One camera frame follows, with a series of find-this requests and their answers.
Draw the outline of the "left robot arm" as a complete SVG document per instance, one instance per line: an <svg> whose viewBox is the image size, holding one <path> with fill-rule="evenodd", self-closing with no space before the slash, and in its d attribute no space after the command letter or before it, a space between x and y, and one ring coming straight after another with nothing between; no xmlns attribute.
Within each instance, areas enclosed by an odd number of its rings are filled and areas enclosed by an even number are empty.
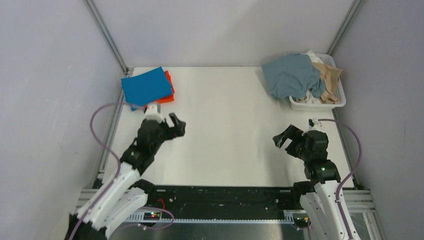
<svg viewBox="0 0 424 240"><path fill-rule="evenodd" d="M107 240L137 209L152 208L158 195L153 184L142 179L166 141L182 137L186 122L169 114L173 126L159 113L146 113L137 136L118 160L115 174L95 195L69 216L67 240Z"/></svg>

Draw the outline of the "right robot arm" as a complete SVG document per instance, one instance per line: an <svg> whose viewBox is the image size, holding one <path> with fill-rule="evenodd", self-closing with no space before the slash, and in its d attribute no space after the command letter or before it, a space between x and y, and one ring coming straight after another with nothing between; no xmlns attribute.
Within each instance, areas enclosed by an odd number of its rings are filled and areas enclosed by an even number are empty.
<svg viewBox="0 0 424 240"><path fill-rule="evenodd" d="M320 240L360 239L345 202L344 181L328 158L329 138L322 124L310 120L305 131L291 124L272 139L277 148L290 140L286 153L303 161L307 180L293 184L290 202L306 211L308 230L314 230Z"/></svg>

